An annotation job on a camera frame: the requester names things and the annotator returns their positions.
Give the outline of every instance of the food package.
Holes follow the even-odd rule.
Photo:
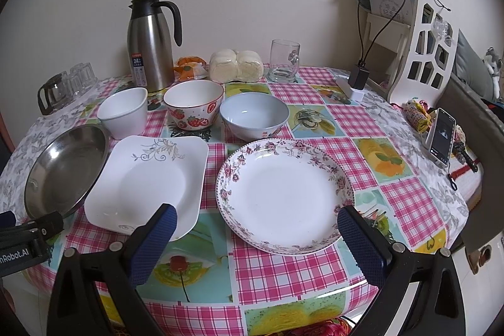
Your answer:
[[[251,50],[235,53],[224,49],[210,58],[210,79],[218,83],[244,81],[255,83],[263,77],[264,65],[260,56]]]
[[[208,77],[206,66],[207,63],[201,57],[187,56],[178,59],[173,70],[178,73],[178,77],[175,75],[178,81],[199,80]]]
[[[408,100],[403,105],[403,112],[408,123],[420,134],[427,131],[430,127],[430,115],[426,112],[425,108],[415,100]]]

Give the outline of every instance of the white plate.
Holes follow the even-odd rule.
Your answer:
[[[279,255],[306,255],[333,244],[339,209],[354,205],[348,176],[327,154],[301,141],[244,145],[224,162],[216,197],[245,242]]]
[[[84,202],[88,221],[129,235],[168,203],[177,210],[172,241],[181,238],[198,220],[207,157],[200,137],[126,137]]]

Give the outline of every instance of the screw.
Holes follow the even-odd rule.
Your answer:
[[[120,242],[120,241],[115,241],[115,242],[112,242],[108,248],[112,251],[112,252],[117,252],[117,251],[120,251],[122,248],[123,248],[123,243]]]
[[[392,249],[395,252],[403,253],[406,250],[406,247],[403,244],[401,244],[400,242],[394,242],[392,244]]]
[[[71,256],[74,256],[74,254],[75,254],[75,248],[68,248],[68,249],[65,249],[65,252],[63,252],[63,255],[66,258],[70,258]]]
[[[445,257],[447,257],[447,258],[448,258],[448,257],[452,254],[452,253],[450,252],[450,250],[449,250],[448,248],[445,248],[445,247],[441,248],[441,249],[439,250],[439,253],[440,253],[442,256],[445,256]]]

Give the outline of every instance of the bowl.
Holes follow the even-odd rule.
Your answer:
[[[25,208],[32,219],[58,211],[63,218],[84,202],[101,173],[109,149],[99,124],[72,128],[39,155],[25,186]]]
[[[168,89],[163,100],[177,127],[203,130],[215,123],[224,88],[211,80],[189,80]]]
[[[289,108],[266,93],[241,93],[226,99],[220,114],[229,130],[243,141],[276,136],[289,118]]]
[[[147,89],[130,88],[107,97],[96,117],[116,140],[142,134],[147,126]]]

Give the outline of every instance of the plastic bag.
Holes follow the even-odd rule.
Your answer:
[[[209,65],[210,79],[218,83],[244,81],[255,83],[264,74],[260,56],[251,50],[236,53],[224,49],[212,54]]]
[[[187,81],[204,79],[205,77],[208,77],[206,66],[207,63],[201,57],[181,57],[177,60],[177,64],[173,68],[175,73],[178,73],[178,76],[175,75],[175,80]]]

